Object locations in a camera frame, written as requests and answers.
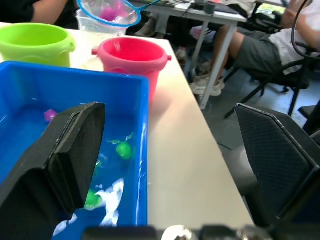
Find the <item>green plastic bucket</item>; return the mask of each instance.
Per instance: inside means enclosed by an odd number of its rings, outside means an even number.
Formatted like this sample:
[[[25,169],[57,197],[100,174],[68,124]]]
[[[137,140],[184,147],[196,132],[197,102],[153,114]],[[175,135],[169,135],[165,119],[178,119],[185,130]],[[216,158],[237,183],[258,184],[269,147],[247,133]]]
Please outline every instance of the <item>green plastic bucket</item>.
[[[0,53],[5,61],[21,61],[70,67],[70,52],[76,43],[58,26],[16,23],[0,28]]]

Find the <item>pink plastic bucket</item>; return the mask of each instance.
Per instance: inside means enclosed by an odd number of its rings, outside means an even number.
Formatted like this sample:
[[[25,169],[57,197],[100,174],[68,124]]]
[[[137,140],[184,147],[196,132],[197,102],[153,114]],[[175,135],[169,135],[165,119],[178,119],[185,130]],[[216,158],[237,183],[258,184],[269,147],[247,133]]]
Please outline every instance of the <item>pink plastic bucket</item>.
[[[92,50],[105,72],[142,75],[149,79],[149,100],[155,95],[159,72],[172,57],[159,45],[136,37],[117,37]]]

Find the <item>water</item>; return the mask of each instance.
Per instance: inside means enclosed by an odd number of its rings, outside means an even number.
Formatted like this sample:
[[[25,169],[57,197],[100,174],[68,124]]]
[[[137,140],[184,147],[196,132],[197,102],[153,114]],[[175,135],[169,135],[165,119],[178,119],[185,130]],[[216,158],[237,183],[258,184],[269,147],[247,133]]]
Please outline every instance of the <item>water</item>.
[[[16,164],[23,152],[34,143],[44,132],[48,123],[44,119],[44,112],[49,108],[41,105],[29,105],[16,113],[6,125],[0,129],[0,183]],[[119,179],[124,180],[124,190],[121,202],[117,208],[118,225],[132,225],[136,218],[134,196],[135,179],[135,119],[134,116],[106,115],[103,140],[99,158],[101,161],[96,174],[92,178],[90,189],[99,191],[111,187]],[[116,153],[118,144],[127,142],[131,146],[131,158],[122,159]],[[80,240],[86,227],[98,226],[106,216],[106,208],[101,207],[93,211],[79,209],[75,212],[73,222],[66,225],[66,229],[54,236],[53,240]]]

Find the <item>table leg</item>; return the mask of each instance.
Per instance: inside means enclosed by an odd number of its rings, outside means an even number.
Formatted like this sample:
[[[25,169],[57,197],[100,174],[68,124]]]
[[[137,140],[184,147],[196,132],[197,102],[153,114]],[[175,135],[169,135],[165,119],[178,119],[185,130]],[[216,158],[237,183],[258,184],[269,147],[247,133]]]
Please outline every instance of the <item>table leg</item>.
[[[190,73],[192,73],[192,70],[196,66],[197,59],[198,59],[198,56],[199,56],[199,53],[200,53],[200,49],[201,49],[202,43],[204,42],[204,38],[205,38],[206,29],[208,27],[208,24],[209,24],[208,21],[204,21],[203,22],[202,29],[201,29],[201,32],[200,32],[200,36],[199,36],[198,41],[196,42],[195,50],[194,50],[194,53],[193,53],[193,56],[192,56],[191,65],[190,65],[190,68],[189,68],[189,72]]]
[[[217,57],[217,59],[216,59],[216,61],[214,63],[214,66],[212,68],[210,80],[209,80],[208,84],[206,85],[206,88],[205,88],[205,91],[204,91],[204,95],[203,95],[202,101],[200,103],[201,110],[204,110],[206,108],[207,102],[208,102],[209,97],[210,97],[211,89],[215,84],[215,81],[216,81],[216,79],[218,77],[218,74],[219,74],[220,68],[222,66],[222,63],[224,62],[224,58],[226,56],[227,50],[228,50],[230,42],[232,40],[235,28],[236,28],[236,25],[230,25],[228,27],[228,31],[227,31],[227,33],[225,35],[225,38],[224,38],[223,44],[221,46],[220,52],[219,52],[218,57]]]

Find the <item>white plastic bag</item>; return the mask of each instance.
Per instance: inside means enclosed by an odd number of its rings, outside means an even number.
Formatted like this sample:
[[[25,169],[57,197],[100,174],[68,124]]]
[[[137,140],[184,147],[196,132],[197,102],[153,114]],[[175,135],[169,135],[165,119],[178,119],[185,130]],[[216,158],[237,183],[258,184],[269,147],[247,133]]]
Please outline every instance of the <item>white plastic bag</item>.
[[[201,30],[202,26],[194,26],[193,28],[191,28],[190,35],[198,40],[200,37]],[[209,28],[206,28],[203,41],[207,44],[212,43],[215,35],[216,31],[212,31]]]

